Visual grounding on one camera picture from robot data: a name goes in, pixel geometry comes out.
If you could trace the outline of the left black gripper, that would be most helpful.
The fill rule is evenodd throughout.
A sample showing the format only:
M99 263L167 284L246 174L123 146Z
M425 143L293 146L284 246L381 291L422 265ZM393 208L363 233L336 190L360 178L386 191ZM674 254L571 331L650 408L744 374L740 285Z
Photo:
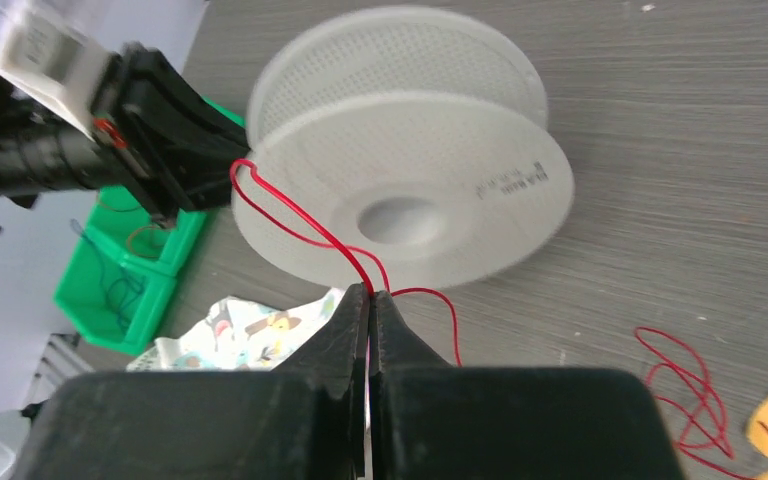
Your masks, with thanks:
M36 100L14 97L0 77L1 197L30 209L43 193L122 186L163 228L176 226L181 212L230 204L231 161L249 152L244 127L159 50L129 43L122 60L118 121L98 111L88 134ZM138 154L154 167L138 165Z

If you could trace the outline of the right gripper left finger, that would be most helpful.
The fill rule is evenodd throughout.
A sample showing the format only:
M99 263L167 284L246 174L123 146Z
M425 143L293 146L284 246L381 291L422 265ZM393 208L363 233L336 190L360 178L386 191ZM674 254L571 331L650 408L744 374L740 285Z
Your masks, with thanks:
M45 402L17 479L356 479L370 296L270 371L97 372Z

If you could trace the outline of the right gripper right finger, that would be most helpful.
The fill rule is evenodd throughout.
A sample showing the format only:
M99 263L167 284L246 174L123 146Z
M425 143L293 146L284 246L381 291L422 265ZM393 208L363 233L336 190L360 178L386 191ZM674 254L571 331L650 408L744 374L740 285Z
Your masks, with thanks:
M377 479L681 479L642 381L592 367L456 367L376 295L370 317Z

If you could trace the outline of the grey plastic spool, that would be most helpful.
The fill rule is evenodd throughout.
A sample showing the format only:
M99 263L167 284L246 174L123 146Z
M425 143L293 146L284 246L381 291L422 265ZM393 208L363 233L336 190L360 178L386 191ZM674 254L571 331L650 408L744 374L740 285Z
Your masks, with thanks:
M394 289L466 284L561 228L574 177L526 54L471 17L359 10L279 51L249 101L259 174Z

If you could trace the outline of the white patterned cloth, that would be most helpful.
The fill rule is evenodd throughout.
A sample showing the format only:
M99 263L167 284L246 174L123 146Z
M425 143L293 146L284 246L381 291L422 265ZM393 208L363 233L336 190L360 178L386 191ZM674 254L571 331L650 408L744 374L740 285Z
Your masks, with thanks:
M332 317L344 296L332 288L289 310L229 296L178 338L158 337L126 369L137 371L271 370Z

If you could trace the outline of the green three-compartment bin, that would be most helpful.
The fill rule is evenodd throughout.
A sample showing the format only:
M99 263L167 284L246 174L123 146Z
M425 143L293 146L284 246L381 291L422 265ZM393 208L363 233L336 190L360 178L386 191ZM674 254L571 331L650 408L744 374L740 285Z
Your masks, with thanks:
M185 213L171 230L123 187L101 190L78 236L54 302L90 344L139 355L152 342L210 216Z

